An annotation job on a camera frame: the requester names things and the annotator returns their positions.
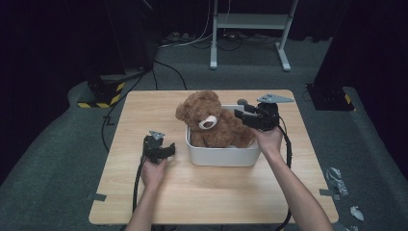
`cable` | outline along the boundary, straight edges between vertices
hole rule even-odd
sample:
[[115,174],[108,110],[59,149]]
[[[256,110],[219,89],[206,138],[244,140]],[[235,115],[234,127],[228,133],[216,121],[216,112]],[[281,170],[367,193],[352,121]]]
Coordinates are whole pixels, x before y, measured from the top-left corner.
[[117,80],[108,80],[108,79],[106,79],[106,80],[103,80],[103,82],[106,83],[106,84],[123,83],[123,82],[126,82],[126,81],[131,80],[131,79],[140,78],[144,74],[145,74],[145,72],[138,72],[138,73],[126,76],[126,77],[124,77],[122,79],[117,79]]
[[242,39],[241,39],[241,37],[240,36],[237,36],[237,38],[230,38],[230,39],[232,39],[232,41],[236,41],[236,40],[239,40],[240,41],[240,43],[238,44],[238,46],[237,47],[234,47],[234,48],[232,48],[232,49],[225,49],[225,48],[222,48],[221,46],[219,46],[219,44],[217,43],[217,48],[219,48],[220,50],[222,50],[222,51],[234,51],[234,50],[237,50],[238,48],[240,48],[241,46],[242,46]]
[[228,0],[228,11],[227,11],[227,15],[225,16],[224,24],[227,24],[227,18],[228,18],[228,15],[229,15],[230,11],[231,11],[231,0]]
[[[282,120],[283,126],[284,126],[284,129],[280,125],[278,125],[278,128],[279,130],[281,130],[283,134],[283,138],[285,139],[285,142],[286,142],[286,165],[289,168],[291,168],[292,166],[292,143],[288,137],[288,132],[286,129],[285,121],[283,120],[281,116],[279,116],[279,118]],[[291,217],[292,217],[292,212],[291,212],[291,209],[289,208],[285,220],[275,229],[275,231],[282,230],[289,223],[289,220],[291,220]]]
[[169,47],[169,46],[190,45],[190,44],[193,44],[193,43],[196,43],[196,42],[200,41],[201,38],[203,38],[204,34],[205,34],[206,31],[207,31],[208,23],[209,23],[209,21],[210,21],[210,11],[211,11],[211,4],[210,4],[210,2],[211,2],[211,0],[208,0],[207,22],[206,22],[206,24],[205,24],[205,28],[204,28],[203,33],[201,34],[201,36],[200,36],[198,39],[193,40],[193,41],[190,41],[190,42],[186,42],[186,43],[180,43],[180,44],[161,45],[161,46],[159,46],[158,48],[164,48],[164,47]]
[[263,39],[262,41],[245,41],[243,44],[256,44],[256,45],[260,45],[260,44],[268,44],[268,43],[275,43],[278,39],[280,38],[272,38],[272,37],[262,37],[262,38],[258,38],[258,37],[248,37],[248,38],[242,38],[242,40],[248,40],[248,39]]
[[154,79],[154,83],[156,85],[156,90],[158,90],[159,88],[157,87],[157,79],[156,79],[156,74],[154,73],[154,69],[152,68],[152,73],[153,73],[153,79]]
[[208,49],[208,48],[211,47],[211,43],[210,43],[210,42],[205,42],[205,43],[207,43],[207,44],[209,44],[209,45],[207,45],[206,47],[198,47],[198,46],[196,46],[196,45],[191,44],[191,46],[194,47],[194,48],[196,48],[196,49],[201,49],[201,50],[205,50],[205,49]]
[[187,90],[186,82],[184,81],[183,76],[180,74],[180,72],[178,72],[178,70],[176,70],[174,67],[171,67],[171,66],[169,66],[169,65],[167,65],[167,64],[162,64],[162,63],[160,63],[160,62],[158,62],[158,61],[156,61],[156,60],[153,60],[153,62],[155,62],[155,63],[157,63],[157,64],[161,64],[161,65],[163,65],[163,66],[166,66],[166,67],[168,67],[168,68],[174,70],[174,71],[180,76],[181,80],[183,81],[184,90]]
[[139,187],[139,181],[140,181],[140,176],[141,176],[141,170],[143,169],[144,162],[146,161],[147,157],[142,155],[140,157],[140,164],[138,167],[138,173],[136,174],[136,180],[135,180],[135,187],[133,190],[133,210],[135,211],[136,206],[138,206],[138,187]]
[[109,147],[108,147],[108,145],[106,144],[106,141],[105,141],[105,135],[104,135],[105,124],[107,123],[108,119],[111,118],[111,117],[110,117],[110,114],[111,114],[111,112],[114,110],[114,108],[115,108],[115,107],[119,104],[119,102],[122,101],[122,99],[125,98],[125,97],[127,96],[127,94],[140,82],[140,80],[143,78],[144,74],[146,74],[146,73],[143,73],[143,74],[141,75],[141,77],[140,77],[139,80],[136,82],[136,84],[133,85],[119,100],[117,100],[117,102],[116,102],[116,103],[111,107],[111,109],[109,110],[108,114],[107,114],[106,116],[104,116],[104,121],[103,121],[102,128],[101,128],[101,137],[102,137],[103,145],[104,145],[104,147],[105,147],[105,149],[106,149],[107,152],[109,152]]

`teddy bear nose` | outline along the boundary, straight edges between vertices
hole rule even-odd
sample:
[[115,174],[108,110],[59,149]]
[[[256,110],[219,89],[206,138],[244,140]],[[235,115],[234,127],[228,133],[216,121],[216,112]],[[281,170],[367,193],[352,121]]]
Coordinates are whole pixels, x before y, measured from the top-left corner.
[[210,129],[217,124],[217,118],[213,115],[208,116],[205,120],[198,123],[198,127],[204,130]]

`metal stand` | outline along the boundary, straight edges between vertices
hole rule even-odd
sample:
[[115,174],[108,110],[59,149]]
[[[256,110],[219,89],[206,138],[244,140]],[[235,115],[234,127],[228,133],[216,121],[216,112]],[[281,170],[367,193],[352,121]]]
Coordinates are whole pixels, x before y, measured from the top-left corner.
[[283,30],[280,42],[276,42],[276,49],[285,71],[290,71],[288,58],[284,47],[291,29],[294,12],[298,0],[293,0],[289,14],[252,14],[252,13],[218,13],[218,0],[214,0],[213,16],[213,41],[211,45],[210,69],[217,69],[217,29],[242,28],[242,29],[270,29]]

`human arm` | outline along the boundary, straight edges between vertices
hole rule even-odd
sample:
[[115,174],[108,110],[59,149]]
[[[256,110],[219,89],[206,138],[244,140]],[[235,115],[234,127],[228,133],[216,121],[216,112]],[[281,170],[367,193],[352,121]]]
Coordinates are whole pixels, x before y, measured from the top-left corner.
[[151,229],[154,206],[158,190],[165,176],[166,163],[167,159],[162,159],[159,165],[155,165],[148,158],[144,162],[141,169],[144,191],[126,227],[126,231],[146,231]]
[[279,186],[288,202],[294,221],[301,230],[334,230],[329,218],[305,185],[289,169],[280,149],[282,132],[278,127],[267,132],[252,129]]

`yellow black striped tape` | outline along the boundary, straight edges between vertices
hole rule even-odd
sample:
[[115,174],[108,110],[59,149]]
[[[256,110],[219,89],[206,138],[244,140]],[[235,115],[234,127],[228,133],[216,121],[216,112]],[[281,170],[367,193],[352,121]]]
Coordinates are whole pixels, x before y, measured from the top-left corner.
[[347,104],[351,103],[351,99],[350,99],[350,97],[348,97],[347,94],[344,96],[344,98],[345,98],[345,102],[347,102]]
[[125,86],[125,83],[121,83],[117,86],[116,92],[115,92],[116,95],[112,98],[112,100],[109,103],[108,102],[78,102],[78,106],[80,108],[109,108],[119,100],[120,94],[124,86]]

